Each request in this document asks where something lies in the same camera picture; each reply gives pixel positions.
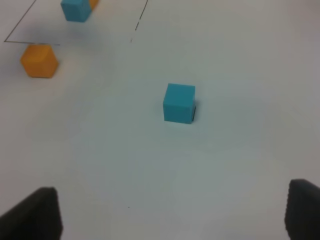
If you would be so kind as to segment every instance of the cube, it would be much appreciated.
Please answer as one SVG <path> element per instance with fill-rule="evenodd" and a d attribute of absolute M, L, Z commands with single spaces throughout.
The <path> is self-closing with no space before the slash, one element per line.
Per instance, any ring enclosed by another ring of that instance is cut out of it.
<path fill-rule="evenodd" d="M 59 65 L 50 45 L 29 45 L 21 57 L 26 73 L 32 78 L 52 78 Z"/>
<path fill-rule="evenodd" d="M 163 100 L 164 120 L 191 124 L 196 110 L 195 94 L 195 86 L 169 83 Z"/>
<path fill-rule="evenodd" d="M 91 11 L 93 11 L 95 9 L 95 7 L 97 6 L 98 2 L 99 2 L 99 0 L 89 0 Z"/>
<path fill-rule="evenodd" d="M 61 7 L 67 21 L 84 23 L 91 14 L 89 0 L 62 0 Z"/>

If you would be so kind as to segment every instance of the block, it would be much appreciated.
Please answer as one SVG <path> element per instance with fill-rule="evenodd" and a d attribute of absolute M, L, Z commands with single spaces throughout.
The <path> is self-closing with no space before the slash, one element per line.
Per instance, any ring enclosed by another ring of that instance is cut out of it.
<path fill-rule="evenodd" d="M 291 240 L 320 239 L 320 188 L 304 179 L 294 179 L 284 218 Z"/>
<path fill-rule="evenodd" d="M 0 240 L 59 240 L 63 224 L 58 193 L 42 187 L 0 217 Z"/>
<path fill-rule="evenodd" d="M 196 110 L 195 95 L 195 86 L 169 83 L 163 100 L 164 120 L 191 124 Z"/>
<path fill-rule="evenodd" d="M 32 78 L 52 78 L 59 65 L 50 45 L 29 45 L 21 57 L 26 73 Z"/>
<path fill-rule="evenodd" d="M 84 23 L 91 14 L 89 0 L 62 0 L 61 7 L 67 21 Z"/>
<path fill-rule="evenodd" d="M 99 2 L 99 0 L 89 0 L 91 11 L 93 11 L 96 8 L 98 2 Z"/>

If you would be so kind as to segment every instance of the black line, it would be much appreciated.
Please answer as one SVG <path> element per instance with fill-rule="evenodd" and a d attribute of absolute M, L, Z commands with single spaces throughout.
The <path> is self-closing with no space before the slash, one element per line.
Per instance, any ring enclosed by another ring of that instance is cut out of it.
<path fill-rule="evenodd" d="M 149 0 L 146 0 L 146 2 L 145 2 L 144 9 L 143 9 L 143 11 L 142 11 L 142 13 L 141 13 L 141 16 L 140 16 L 139 20 L 141 20 L 142 15 L 144 14 L 144 12 L 145 12 L 145 10 L 146 10 L 146 7 L 147 7 L 147 4 L 148 4 L 148 1 L 149 1 Z"/>
<path fill-rule="evenodd" d="M 36 42 L 30 42 L 30 41 L 5 41 L 5 43 L 11 43 L 11 44 L 39 44 L 39 45 L 54 45 L 54 46 L 60 46 L 60 44 L 50 44 L 50 43 L 36 43 Z"/>
<path fill-rule="evenodd" d="M 138 21 L 138 24 L 137 24 L 136 27 L 135 27 L 135 31 L 137 31 L 138 26 L 139 26 L 139 23 L 140 23 L 140 21 Z"/>
<path fill-rule="evenodd" d="M 14 30 L 16 30 L 16 28 L 18 27 L 19 23 L 21 23 L 22 19 L 24 19 L 24 17 L 27 15 L 27 13 L 29 12 L 29 10 L 32 8 L 32 6 L 35 4 L 37 0 L 34 0 L 33 3 L 31 4 L 31 6 L 28 8 L 28 10 L 23 14 L 22 18 L 18 21 L 18 23 L 15 25 L 14 29 L 10 32 L 9 36 L 6 37 L 6 39 L 4 40 L 4 42 L 6 42 L 8 40 L 8 38 L 10 38 L 11 34 L 14 32 Z"/>

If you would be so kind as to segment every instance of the blue cube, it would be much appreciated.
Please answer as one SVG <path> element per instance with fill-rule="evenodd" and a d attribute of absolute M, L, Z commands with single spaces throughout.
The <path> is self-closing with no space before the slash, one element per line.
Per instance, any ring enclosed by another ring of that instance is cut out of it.
<path fill-rule="evenodd" d="M 169 83 L 163 101 L 164 120 L 191 124 L 196 110 L 195 95 L 195 86 Z"/>
<path fill-rule="evenodd" d="M 91 14 L 89 0 L 62 0 L 61 7 L 67 21 L 84 23 Z"/>

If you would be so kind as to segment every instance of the orange hexagonal block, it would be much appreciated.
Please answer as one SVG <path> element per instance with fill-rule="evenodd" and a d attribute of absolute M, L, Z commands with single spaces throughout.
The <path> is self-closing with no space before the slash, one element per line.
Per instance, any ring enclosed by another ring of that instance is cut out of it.
<path fill-rule="evenodd" d="M 98 2 L 99 2 L 99 0 L 89 0 L 91 11 L 93 11 L 95 9 L 95 7 L 97 6 Z"/>
<path fill-rule="evenodd" d="M 59 65 L 50 45 L 29 45 L 20 61 L 32 78 L 52 78 Z"/>

